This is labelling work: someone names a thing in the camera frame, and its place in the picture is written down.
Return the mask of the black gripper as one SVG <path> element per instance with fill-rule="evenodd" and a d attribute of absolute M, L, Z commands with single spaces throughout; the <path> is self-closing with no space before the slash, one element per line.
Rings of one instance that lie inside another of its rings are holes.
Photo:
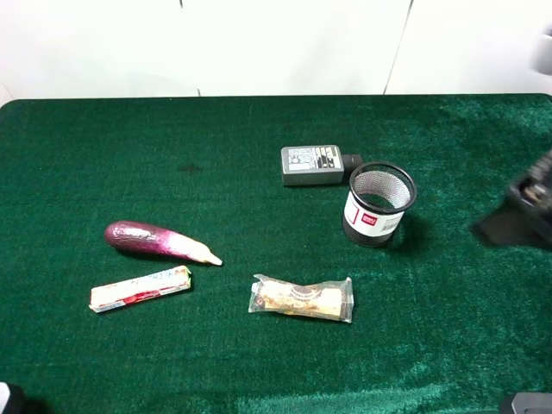
<path fill-rule="evenodd" d="M 470 226 L 475 238 L 490 248 L 551 248 L 551 150 L 510 183 L 508 196 L 513 202 Z"/>

